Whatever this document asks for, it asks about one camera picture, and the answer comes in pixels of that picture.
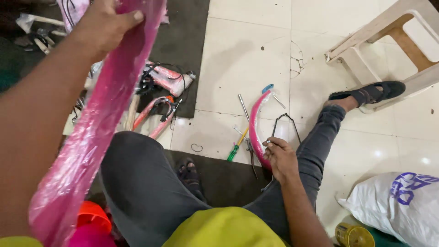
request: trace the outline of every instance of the person's lap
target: person's lap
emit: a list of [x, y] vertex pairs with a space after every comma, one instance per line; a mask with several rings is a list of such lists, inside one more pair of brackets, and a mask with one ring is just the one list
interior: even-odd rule
[[[325, 107], [297, 150], [300, 178], [315, 208], [324, 162], [345, 111]], [[210, 209], [178, 179], [155, 140], [134, 132], [117, 133], [101, 165], [101, 177], [114, 221], [130, 246], [161, 246], [198, 210]], [[260, 217], [277, 235], [290, 241], [281, 186], [274, 180], [243, 208]]]

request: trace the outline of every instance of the orange plastic object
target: orange plastic object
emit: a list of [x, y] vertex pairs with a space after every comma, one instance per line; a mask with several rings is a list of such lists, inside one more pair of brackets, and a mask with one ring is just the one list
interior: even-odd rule
[[85, 201], [79, 209], [76, 227], [87, 224], [94, 224], [108, 233], [111, 232], [111, 221], [104, 210], [94, 202]]

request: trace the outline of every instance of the pink mudguard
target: pink mudguard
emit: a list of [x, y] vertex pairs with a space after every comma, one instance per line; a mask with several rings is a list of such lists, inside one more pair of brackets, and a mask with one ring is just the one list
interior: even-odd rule
[[260, 141], [256, 133], [256, 126], [257, 126], [256, 117], [263, 105], [263, 102], [267, 101], [268, 98], [270, 97], [270, 93], [271, 91], [267, 90], [267, 92], [265, 92], [253, 105], [252, 112], [250, 112], [250, 122], [248, 124], [248, 134], [250, 137], [250, 143], [252, 144], [256, 157], [258, 157], [262, 167], [268, 169], [269, 171], [271, 171], [270, 162], [264, 159], [265, 148], [262, 146], [262, 142]]
[[141, 10], [145, 21], [127, 32], [104, 60], [81, 118], [32, 198], [29, 223], [45, 247], [67, 245], [81, 203], [151, 52], [165, 7], [166, 0], [119, 1], [117, 13]]

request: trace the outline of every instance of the foot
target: foot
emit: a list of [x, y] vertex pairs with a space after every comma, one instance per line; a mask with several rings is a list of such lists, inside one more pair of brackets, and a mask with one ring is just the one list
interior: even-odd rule
[[180, 168], [177, 171], [177, 176], [183, 185], [198, 199], [206, 202], [203, 195], [200, 177], [192, 159], [186, 158], [180, 161]]
[[[375, 87], [377, 88], [379, 91], [383, 91], [382, 87]], [[353, 97], [353, 96], [348, 96], [344, 99], [333, 99], [333, 100], [328, 100], [323, 104], [323, 107], [327, 106], [327, 105], [339, 105], [341, 106], [346, 112], [349, 112], [357, 107], [359, 107], [359, 103], [358, 101]]]

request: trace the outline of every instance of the tile floor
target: tile floor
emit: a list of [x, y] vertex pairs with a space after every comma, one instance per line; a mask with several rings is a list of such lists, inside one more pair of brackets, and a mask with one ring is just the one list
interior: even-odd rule
[[[269, 137], [276, 117], [287, 112], [303, 140], [328, 95], [356, 85], [341, 64], [325, 63], [324, 52], [395, 1], [211, 0], [195, 117], [177, 118], [159, 141], [166, 149], [226, 159], [239, 138], [232, 127], [247, 126], [237, 95], [249, 110], [270, 83], [287, 108], [272, 100], [262, 109], [261, 136]], [[383, 80], [417, 72], [390, 37], [362, 49]], [[348, 215], [335, 197], [346, 197], [358, 181], [387, 171], [439, 175], [438, 124], [439, 85], [374, 114], [348, 114], [317, 199], [317, 214], [330, 236]], [[148, 126], [140, 130], [148, 131]], [[299, 144], [287, 119], [278, 123], [276, 136], [295, 148]], [[238, 152], [235, 160], [250, 164], [247, 152]]]

